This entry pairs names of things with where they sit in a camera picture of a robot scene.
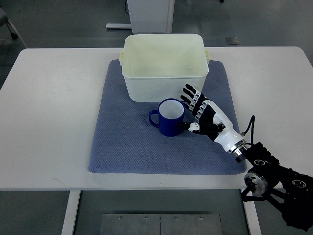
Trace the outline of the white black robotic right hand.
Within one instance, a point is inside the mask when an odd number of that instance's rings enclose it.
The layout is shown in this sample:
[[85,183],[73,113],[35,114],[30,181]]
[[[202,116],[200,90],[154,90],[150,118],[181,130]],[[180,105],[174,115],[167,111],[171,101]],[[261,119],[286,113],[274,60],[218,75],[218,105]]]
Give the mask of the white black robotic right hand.
[[226,114],[204,94],[186,84],[181,99],[184,106],[197,120],[196,122],[178,122],[177,126],[192,133],[208,136],[219,143],[226,152],[239,156],[247,150],[243,136],[234,130],[233,123]]

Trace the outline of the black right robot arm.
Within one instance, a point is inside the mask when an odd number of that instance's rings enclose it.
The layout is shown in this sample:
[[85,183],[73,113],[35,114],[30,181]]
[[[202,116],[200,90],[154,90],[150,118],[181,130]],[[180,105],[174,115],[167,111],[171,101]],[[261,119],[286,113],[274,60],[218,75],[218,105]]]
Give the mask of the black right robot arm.
[[252,168],[244,177],[244,202],[268,201],[289,227],[308,231],[313,226],[313,178],[280,165],[260,142],[241,140],[232,153],[237,162],[244,160]]

